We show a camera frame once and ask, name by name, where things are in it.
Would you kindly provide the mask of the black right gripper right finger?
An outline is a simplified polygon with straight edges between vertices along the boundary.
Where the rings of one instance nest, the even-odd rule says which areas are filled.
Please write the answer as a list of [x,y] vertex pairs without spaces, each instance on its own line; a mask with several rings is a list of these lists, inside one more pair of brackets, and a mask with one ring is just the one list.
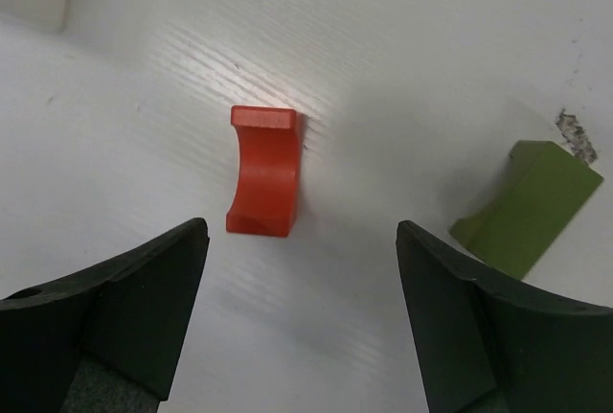
[[397,263],[432,412],[608,412],[612,311],[515,280],[405,220]]

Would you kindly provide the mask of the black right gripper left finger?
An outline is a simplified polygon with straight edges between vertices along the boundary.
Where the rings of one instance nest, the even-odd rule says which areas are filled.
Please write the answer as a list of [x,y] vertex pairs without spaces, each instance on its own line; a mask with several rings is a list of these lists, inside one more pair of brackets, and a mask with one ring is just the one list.
[[209,247],[193,218],[1,302],[5,412],[155,412],[170,395]]

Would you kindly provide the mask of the green arch wood block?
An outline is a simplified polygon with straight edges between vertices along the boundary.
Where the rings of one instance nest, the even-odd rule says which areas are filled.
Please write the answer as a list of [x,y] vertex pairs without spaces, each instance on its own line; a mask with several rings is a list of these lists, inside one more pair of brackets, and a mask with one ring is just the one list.
[[449,234],[483,263],[522,280],[603,181],[554,142],[518,141],[495,196],[457,219]]

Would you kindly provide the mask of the red wood block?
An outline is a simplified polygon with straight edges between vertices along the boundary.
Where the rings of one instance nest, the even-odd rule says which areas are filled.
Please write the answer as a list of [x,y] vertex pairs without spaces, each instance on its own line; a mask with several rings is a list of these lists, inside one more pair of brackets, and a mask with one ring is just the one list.
[[303,125],[292,108],[234,105],[238,183],[226,231],[286,238],[297,217]]

